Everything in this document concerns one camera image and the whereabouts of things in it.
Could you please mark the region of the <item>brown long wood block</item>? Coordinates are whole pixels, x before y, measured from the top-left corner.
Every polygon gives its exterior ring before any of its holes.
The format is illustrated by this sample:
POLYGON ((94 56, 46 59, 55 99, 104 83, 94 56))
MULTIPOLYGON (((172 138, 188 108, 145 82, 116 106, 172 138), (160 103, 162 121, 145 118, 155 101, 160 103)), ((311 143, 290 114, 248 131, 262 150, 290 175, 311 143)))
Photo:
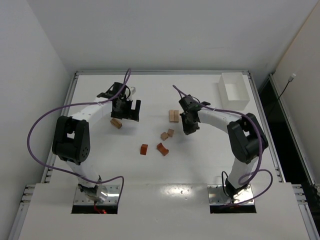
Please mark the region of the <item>brown long wood block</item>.
POLYGON ((116 118, 112 118, 110 123, 117 129, 120 129, 123 126, 122 123, 116 118))

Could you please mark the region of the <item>light long wood plank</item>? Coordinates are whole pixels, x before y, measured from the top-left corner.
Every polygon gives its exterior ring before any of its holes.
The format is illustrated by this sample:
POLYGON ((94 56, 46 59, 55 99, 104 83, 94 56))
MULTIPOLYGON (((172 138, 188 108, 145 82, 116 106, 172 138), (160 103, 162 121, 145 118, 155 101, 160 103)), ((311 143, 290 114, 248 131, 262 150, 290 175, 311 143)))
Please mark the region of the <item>light long wood plank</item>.
POLYGON ((169 122, 174 123, 175 122, 175 111, 173 109, 169 110, 169 122))

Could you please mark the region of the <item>light wood block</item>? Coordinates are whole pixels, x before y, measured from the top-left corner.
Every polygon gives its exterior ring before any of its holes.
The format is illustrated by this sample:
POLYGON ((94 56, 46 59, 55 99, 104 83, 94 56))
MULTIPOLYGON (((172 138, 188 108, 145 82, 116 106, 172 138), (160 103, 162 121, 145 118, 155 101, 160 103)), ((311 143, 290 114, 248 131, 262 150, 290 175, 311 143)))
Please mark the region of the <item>light wood block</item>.
POLYGON ((174 134, 174 130, 169 128, 168 131, 167 131, 167 134, 168 134, 169 137, 172 138, 173 134, 174 134))

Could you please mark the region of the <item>light wood cube with holes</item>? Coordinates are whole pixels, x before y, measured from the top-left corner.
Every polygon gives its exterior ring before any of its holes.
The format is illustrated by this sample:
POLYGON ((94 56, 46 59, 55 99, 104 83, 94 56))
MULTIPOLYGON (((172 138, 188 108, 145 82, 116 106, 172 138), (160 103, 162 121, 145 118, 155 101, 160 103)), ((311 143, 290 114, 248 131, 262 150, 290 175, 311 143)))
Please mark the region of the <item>light wood cube with holes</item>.
POLYGON ((169 135, 166 133, 166 132, 163 132, 161 135, 160 135, 160 138, 165 141, 167 138, 169 137, 169 135))

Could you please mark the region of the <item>dark orange notched block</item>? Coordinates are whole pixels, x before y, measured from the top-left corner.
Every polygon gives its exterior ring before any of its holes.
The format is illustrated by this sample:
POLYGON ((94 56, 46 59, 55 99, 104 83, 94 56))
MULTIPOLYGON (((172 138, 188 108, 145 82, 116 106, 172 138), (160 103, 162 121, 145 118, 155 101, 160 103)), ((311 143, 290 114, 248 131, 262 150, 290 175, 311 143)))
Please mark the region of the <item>dark orange notched block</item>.
POLYGON ((163 156, 166 156, 169 153, 169 150, 165 148, 162 143, 159 143, 156 148, 163 156))

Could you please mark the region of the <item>white perforated basket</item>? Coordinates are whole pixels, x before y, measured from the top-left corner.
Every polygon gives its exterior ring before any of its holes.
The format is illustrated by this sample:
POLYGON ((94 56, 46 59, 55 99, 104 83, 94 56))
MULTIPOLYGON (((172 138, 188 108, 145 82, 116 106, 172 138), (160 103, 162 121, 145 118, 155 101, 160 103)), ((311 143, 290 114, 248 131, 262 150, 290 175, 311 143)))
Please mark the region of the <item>white perforated basket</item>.
POLYGON ((250 96, 241 72, 222 73, 218 82, 222 108, 243 111, 250 102, 250 96))

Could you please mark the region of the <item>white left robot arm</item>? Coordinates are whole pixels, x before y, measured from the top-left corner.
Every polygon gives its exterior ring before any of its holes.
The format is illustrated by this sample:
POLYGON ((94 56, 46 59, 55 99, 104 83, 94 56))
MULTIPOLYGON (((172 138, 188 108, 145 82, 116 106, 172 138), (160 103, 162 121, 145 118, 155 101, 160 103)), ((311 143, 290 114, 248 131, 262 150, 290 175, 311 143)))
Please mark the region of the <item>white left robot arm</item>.
POLYGON ((106 92, 98 94, 92 104, 71 116, 57 119, 52 152, 77 175, 80 191, 92 201, 104 202, 108 193, 89 160, 90 128, 106 115, 139 121, 141 101, 133 101, 135 92, 135 87, 115 82, 106 92))

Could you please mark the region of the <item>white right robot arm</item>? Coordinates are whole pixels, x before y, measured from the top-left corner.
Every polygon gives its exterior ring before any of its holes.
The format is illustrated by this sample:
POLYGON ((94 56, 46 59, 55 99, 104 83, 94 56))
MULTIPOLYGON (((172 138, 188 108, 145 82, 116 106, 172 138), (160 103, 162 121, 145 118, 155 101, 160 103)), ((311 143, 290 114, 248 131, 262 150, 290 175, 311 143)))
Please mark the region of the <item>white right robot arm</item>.
POLYGON ((225 194, 232 198, 257 174, 262 153, 269 146, 256 116, 214 109, 208 102, 197 102, 190 95, 182 97, 179 104, 183 110, 180 116, 185 135, 199 130, 199 123, 213 126, 228 135, 234 162, 223 188, 225 194))

